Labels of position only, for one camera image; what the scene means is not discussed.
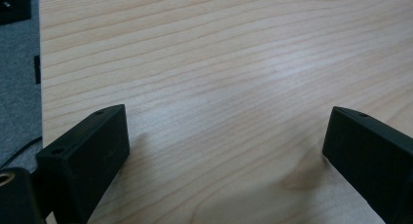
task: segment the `wire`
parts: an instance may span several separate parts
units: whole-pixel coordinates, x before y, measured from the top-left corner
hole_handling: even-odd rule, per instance
[[[18,156],[20,156],[24,151],[26,151],[28,148],[30,148],[30,146],[32,146],[33,144],[39,142],[40,140],[42,140],[43,137],[37,137],[33,140],[31,140],[30,142],[28,142],[26,145],[22,146],[12,157],[9,158],[9,160],[6,161],[6,163],[4,163],[0,169],[5,168],[6,166],[8,166],[12,161],[14,161]]]

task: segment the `light wood tabletop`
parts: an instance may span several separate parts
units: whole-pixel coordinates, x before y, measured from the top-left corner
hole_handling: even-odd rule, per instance
[[[91,223],[384,223],[321,155],[333,106],[413,135],[413,0],[41,0],[45,145],[125,103]]]

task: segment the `table surface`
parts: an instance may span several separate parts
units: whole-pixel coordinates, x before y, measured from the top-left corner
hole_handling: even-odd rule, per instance
[[[384,223],[320,149],[335,105],[413,135],[413,0],[41,0],[45,145],[125,103],[91,223]]]

